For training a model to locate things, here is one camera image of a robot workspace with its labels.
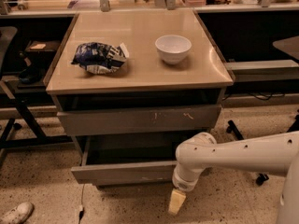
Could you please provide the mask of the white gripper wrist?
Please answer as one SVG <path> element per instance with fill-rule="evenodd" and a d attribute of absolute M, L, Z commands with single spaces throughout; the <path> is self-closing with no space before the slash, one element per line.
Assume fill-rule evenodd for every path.
<path fill-rule="evenodd" d="M 170 202 L 168 206 L 168 213 L 176 215 L 184 204 L 186 199 L 186 193 L 194 190 L 198 179 L 203 173 L 202 169 L 189 169 L 187 167 L 178 164 L 172 175 L 172 182 L 175 189 L 172 190 L 170 196 Z"/>

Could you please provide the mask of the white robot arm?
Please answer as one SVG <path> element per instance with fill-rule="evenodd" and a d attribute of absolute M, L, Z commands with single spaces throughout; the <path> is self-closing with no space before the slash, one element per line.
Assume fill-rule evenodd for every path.
<path fill-rule="evenodd" d="M 276 224 L 299 224 L 299 132 L 219 144 L 199 133 L 178 145 L 168 212 L 178 213 L 206 168 L 221 167 L 285 177 Z"/>

